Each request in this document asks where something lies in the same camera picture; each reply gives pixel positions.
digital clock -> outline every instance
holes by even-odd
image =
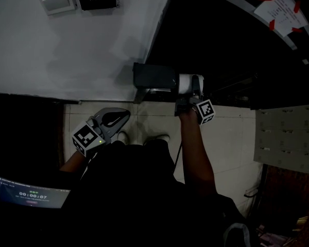
[[[43,196],[43,195],[35,195],[35,194],[26,194],[25,192],[20,192],[20,195],[21,196],[27,196],[27,197],[30,197],[30,198],[37,198],[37,199],[45,199],[47,198],[47,196]]]

forearm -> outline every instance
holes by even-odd
[[[202,142],[197,114],[190,111],[180,119],[185,183],[201,196],[216,193],[214,173]]]
[[[70,159],[60,168],[61,171],[77,173],[87,166],[87,159],[79,151],[76,151]]]

monitor screen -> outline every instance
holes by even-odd
[[[70,190],[37,187],[0,177],[0,199],[19,205],[61,208]]]

light switch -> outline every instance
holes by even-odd
[[[74,0],[40,0],[47,15],[75,10]]]
[[[70,5],[68,0],[42,0],[42,3],[49,11]]]

shoe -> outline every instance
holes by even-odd
[[[155,139],[161,139],[161,140],[164,140],[164,141],[166,141],[166,142],[168,143],[169,140],[170,140],[170,136],[169,136],[168,134],[158,135],[158,136],[156,136],[156,137],[154,137],[154,138],[151,138],[151,139],[145,141],[143,145],[146,145],[147,142],[149,142],[149,141],[151,141],[151,140],[155,140]]]
[[[118,141],[123,142],[125,146],[129,145],[129,138],[125,132],[118,133]]]

